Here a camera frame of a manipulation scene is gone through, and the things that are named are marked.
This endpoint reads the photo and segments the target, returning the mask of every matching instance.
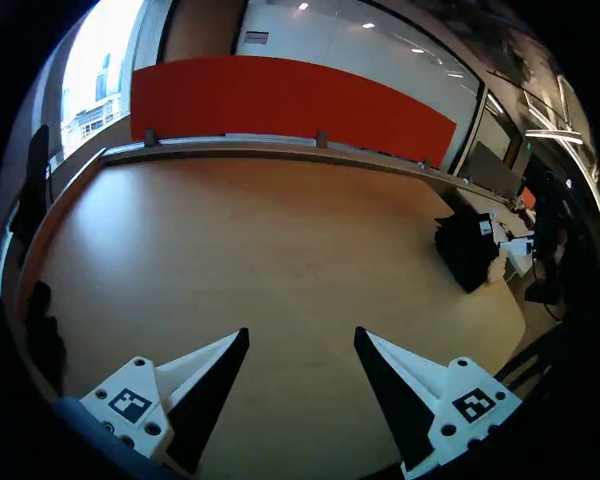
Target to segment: white wall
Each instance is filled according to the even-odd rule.
[[[442,163],[446,171],[471,127],[479,80],[426,35],[375,7],[357,0],[308,3],[306,10],[293,0],[250,3],[236,53],[331,66],[425,103],[456,123]],[[368,22],[375,27],[362,28]],[[245,43],[248,30],[269,32],[267,44]]]

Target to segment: red partition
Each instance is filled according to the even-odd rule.
[[[225,133],[315,138],[440,167],[455,123],[388,86],[283,58],[192,58],[136,70],[131,136]]]

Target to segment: black object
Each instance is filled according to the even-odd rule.
[[[386,362],[361,326],[355,329],[354,347],[402,460],[412,470],[434,451],[428,437],[434,414]]]
[[[25,184],[20,192],[18,212],[9,230],[24,247],[18,265],[22,266],[31,240],[46,215],[46,164],[49,160],[49,127],[41,126],[29,143]]]
[[[167,453],[193,473],[249,349],[249,330],[241,328],[226,352],[169,412],[174,439]]]
[[[488,222],[489,214],[458,212],[448,218],[436,218],[440,225],[435,233],[435,245],[460,286],[471,293],[488,277],[489,265],[499,253],[493,231],[483,234],[480,223]]]
[[[152,146],[158,146],[160,142],[158,138],[155,136],[155,132],[152,129],[148,129],[145,132],[145,148],[150,148]]]
[[[62,395],[62,380],[66,372],[65,343],[58,334],[58,320],[47,316],[51,305],[51,288],[36,282],[29,297],[26,316],[26,346],[31,361],[58,395]]]
[[[327,148],[329,146],[329,133],[326,130],[318,130],[315,145],[317,148]]]

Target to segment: screw hole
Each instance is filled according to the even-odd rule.
[[[130,436],[128,436],[128,435],[120,435],[118,438],[120,438],[120,442],[124,443],[126,446],[134,448],[135,442],[131,439]]]
[[[451,435],[453,435],[456,431],[455,425],[451,425],[450,423],[447,423],[446,425],[443,425],[442,428],[440,429],[440,433],[443,434],[445,437],[450,437]]]
[[[145,425],[145,432],[147,432],[149,435],[160,435],[162,429],[157,423],[149,422]]]

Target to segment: glass wall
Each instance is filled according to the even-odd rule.
[[[121,110],[122,61],[144,0],[101,0],[76,36],[62,80],[64,158],[128,114]]]
[[[456,123],[443,171],[462,148],[479,104],[480,80],[455,56],[358,0],[252,0],[236,54],[330,66],[416,98]]]

